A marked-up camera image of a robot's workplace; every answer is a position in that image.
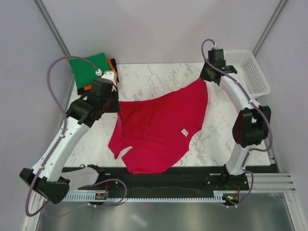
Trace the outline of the red t-shirt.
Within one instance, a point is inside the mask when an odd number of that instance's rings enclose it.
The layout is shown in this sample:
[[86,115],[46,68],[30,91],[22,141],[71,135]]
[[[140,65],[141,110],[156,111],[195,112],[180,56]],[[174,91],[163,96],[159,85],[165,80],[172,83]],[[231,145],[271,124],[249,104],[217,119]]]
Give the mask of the red t-shirt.
[[155,99],[120,102],[108,147],[115,158],[130,148],[122,160],[131,174],[163,173],[188,152],[207,104],[207,85],[200,78]]

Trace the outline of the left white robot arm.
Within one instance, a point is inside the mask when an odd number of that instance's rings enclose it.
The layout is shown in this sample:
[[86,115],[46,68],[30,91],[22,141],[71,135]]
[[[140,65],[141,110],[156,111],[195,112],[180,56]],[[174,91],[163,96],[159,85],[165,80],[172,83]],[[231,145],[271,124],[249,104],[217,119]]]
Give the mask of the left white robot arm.
[[104,113],[116,113],[119,108],[117,91],[98,96],[86,93],[73,101],[65,116],[63,126],[51,145],[32,168],[23,168],[20,178],[49,202],[57,204],[73,190],[90,185],[101,189],[105,185],[104,170],[94,164],[71,172],[62,172],[70,154],[80,139]]

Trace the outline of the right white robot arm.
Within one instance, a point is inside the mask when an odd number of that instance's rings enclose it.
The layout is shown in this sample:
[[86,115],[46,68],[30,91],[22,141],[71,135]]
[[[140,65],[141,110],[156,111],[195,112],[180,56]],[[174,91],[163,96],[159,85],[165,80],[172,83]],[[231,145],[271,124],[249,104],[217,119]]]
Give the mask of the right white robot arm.
[[200,78],[220,86],[238,113],[232,128],[235,145],[231,157],[224,166],[225,174],[220,177],[221,186],[229,190],[237,185],[238,178],[246,172],[249,153],[268,151],[268,148],[261,149],[258,146],[267,137],[272,139],[271,109],[268,106],[261,106],[252,98],[240,83],[237,72],[232,66],[215,67],[205,59]]

